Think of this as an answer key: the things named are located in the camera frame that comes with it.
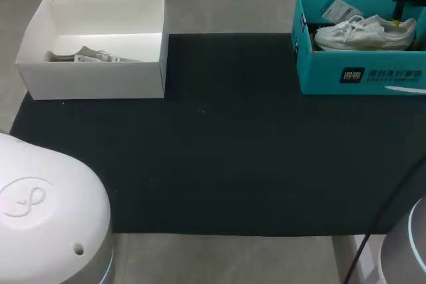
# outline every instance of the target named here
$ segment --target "white sneaker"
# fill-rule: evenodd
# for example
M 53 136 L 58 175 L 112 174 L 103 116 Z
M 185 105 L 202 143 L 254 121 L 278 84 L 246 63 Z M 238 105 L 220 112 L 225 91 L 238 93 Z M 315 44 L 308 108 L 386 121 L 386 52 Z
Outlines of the white sneaker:
M 55 55 L 51 51 L 47 51 L 45 55 L 45 61 L 52 63 L 65 63 L 65 62 L 113 62 L 113 63 L 132 63 L 137 60 L 120 58 L 112 56 L 105 51 L 92 50 L 86 46 L 83 46 L 77 53 L 73 55 Z
M 397 28 L 378 15 L 367 19 L 353 16 L 336 26 L 318 29 L 315 42 L 323 50 L 403 51 L 414 41 L 415 24 L 411 18 Z

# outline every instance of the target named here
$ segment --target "teal box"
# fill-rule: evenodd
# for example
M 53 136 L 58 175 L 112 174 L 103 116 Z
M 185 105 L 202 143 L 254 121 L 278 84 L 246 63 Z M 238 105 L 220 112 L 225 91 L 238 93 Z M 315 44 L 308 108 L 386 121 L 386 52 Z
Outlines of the teal box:
M 297 0 L 292 43 L 304 94 L 426 93 L 426 51 L 315 51 L 310 38 L 329 25 L 323 12 L 335 0 Z M 392 21 L 392 0 L 343 0 L 363 12 Z M 417 39 L 426 35 L 426 13 L 406 5 L 401 21 L 417 20 Z

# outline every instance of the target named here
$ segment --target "black mat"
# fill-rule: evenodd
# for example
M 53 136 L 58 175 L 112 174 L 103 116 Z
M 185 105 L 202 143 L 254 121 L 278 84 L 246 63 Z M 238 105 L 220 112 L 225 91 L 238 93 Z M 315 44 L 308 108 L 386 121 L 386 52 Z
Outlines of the black mat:
M 171 35 L 164 100 L 27 95 L 11 133 L 89 165 L 116 232 L 354 234 L 426 150 L 426 100 L 303 96 L 289 35 Z

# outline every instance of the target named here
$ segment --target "white cardboard box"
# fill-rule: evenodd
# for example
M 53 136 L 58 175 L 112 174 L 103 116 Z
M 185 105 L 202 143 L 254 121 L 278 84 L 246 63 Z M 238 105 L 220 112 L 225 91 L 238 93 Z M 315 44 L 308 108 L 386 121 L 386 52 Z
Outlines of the white cardboard box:
M 42 0 L 16 64 L 35 100 L 164 98 L 167 30 L 164 0 Z M 45 61 L 82 46 L 140 62 Z

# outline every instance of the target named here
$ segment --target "paper label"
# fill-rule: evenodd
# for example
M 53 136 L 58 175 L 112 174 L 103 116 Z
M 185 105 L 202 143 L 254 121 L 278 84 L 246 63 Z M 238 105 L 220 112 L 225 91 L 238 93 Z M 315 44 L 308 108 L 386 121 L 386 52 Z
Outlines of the paper label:
M 338 24 L 342 21 L 347 21 L 353 16 L 359 15 L 363 17 L 363 13 L 355 7 L 347 4 L 343 0 L 335 0 L 331 6 L 322 15 L 323 18 Z
M 92 57 L 82 56 L 82 55 L 75 55 L 74 62 L 75 63 L 100 63 L 101 60 L 92 58 Z

